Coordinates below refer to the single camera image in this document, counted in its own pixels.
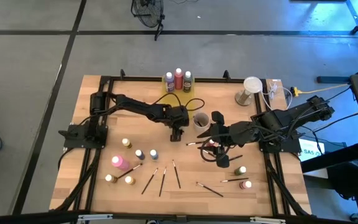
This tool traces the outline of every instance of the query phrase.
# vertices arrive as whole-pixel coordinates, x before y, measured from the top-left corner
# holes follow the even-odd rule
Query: gray floor
[[[352,2],[358,12],[358,0]],[[79,4],[79,0],[0,0],[0,29],[71,29]],[[165,14],[167,30],[351,30],[355,26],[344,3],[199,0],[176,5],[165,1]],[[94,0],[86,5],[80,29],[147,28],[129,14],[128,1]],[[0,152],[0,215],[9,213],[67,40],[67,36],[0,36],[0,135],[6,143]],[[154,42],[151,35],[77,36],[24,212],[48,209],[62,153],[63,138],[57,131],[71,120],[83,75],[118,75],[123,68],[128,75],[161,76],[177,67],[197,77],[221,77],[227,69],[235,78],[279,78],[287,87],[314,90],[330,86],[315,83],[318,75],[345,77],[358,71],[358,37],[164,35]],[[328,98],[341,90],[319,95]],[[294,99],[293,105],[308,97]],[[336,110],[333,119],[358,110],[349,91],[331,105]],[[358,142],[358,116],[319,136]],[[319,217],[346,220],[357,211],[354,202],[344,201],[332,190],[308,187],[308,193],[312,211]]]

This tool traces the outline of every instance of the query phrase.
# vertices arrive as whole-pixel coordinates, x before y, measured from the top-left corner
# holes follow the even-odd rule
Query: small paint jar
[[[122,139],[122,144],[128,149],[132,147],[132,143],[129,141],[129,139]]]
[[[111,159],[111,164],[120,170],[125,171],[129,169],[129,163],[126,160],[124,160],[121,156],[114,156]]]
[[[125,177],[125,183],[132,185],[135,183],[135,179],[133,179],[131,176],[126,176]]]
[[[252,187],[252,183],[249,180],[248,181],[243,181],[243,182],[240,183],[240,188],[241,189],[249,189],[251,187]]]
[[[150,150],[150,156],[152,156],[152,159],[158,159],[158,154],[155,149]]]
[[[207,146],[214,146],[214,144],[215,144],[215,142],[212,139],[210,139],[206,145]]]
[[[140,159],[140,160],[144,160],[144,154],[143,154],[143,152],[140,150],[140,149],[138,149],[138,150],[136,150],[135,151],[135,155]]]
[[[238,167],[235,171],[234,174],[236,175],[241,175],[241,174],[245,174],[245,172],[247,172],[247,168],[244,166]]]
[[[107,182],[111,182],[111,183],[115,183],[117,182],[118,178],[108,174],[105,178],[104,178]]]

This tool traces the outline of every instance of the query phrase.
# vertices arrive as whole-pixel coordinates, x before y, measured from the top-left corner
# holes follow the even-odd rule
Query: wooden table
[[[78,95],[73,122],[78,124],[89,116],[90,94],[98,90],[100,76],[85,75]],[[249,106],[239,106],[234,100],[237,91],[243,89],[240,83],[196,83],[195,97],[202,98],[206,104],[200,111],[209,116],[218,110],[224,115],[225,125],[238,121],[250,121],[256,114],[254,102]],[[160,82],[114,82],[113,93],[122,93],[128,97],[152,103],[162,95]],[[286,108],[284,94],[272,101],[273,109]],[[186,142],[196,139],[193,126],[184,128],[180,142],[170,142],[171,129],[160,123],[153,123],[146,117],[128,111],[117,111],[108,118],[108,141],[102,150],[97,180],[94,188],[92,212],[149,213],[149,214],[187,214],[187,215],[272,215],[266,171],[263,155],[258,143],[246,144],[243,148],[235,147],[228,153],[229,157],[244,155],[231,162],[229,168],[220,168],[214,162],[205,162],[200,157],[197,146],[185,146]],[[128,138],[133,147],[125,148],[121,140]],[[141,149],[146,159],[143,165],[130,175],[135,178],[134,185],[128,185],[124,178],[112,184],[106,182],[107,174],[119,176],[123,171],[111,165],[111,158],[121,155],[130,161],[131,167],[141,161],[135,156],[135,150]],[[149,151],[156,149],[158,160],[153,161]],[[62,160],[53,191],[50,208],[59,206],[78,182],[84,149],[74,149]],[[172,159],[175,160],[181,189],[178,187]],[[311,212],[305,182],[299,160],[289,154],[281,153],[285,184],[300,203],[302,208]],[[220,183],[220,180],[234,177],[233,171],[239,166],[246,166],[244,177],[249,177],[252,188],[241,190],[239,182]],[[144,186],[158,167],[158,172],[143,195]],[[164,167],[167,174],[161,197],[158,197]],[[196,185],[196,181],[224,195],[216,194]],[[88,186],[84,187],[80,208],[85,207]],[[278,209],[283,213],[280,191],[276,186]]]

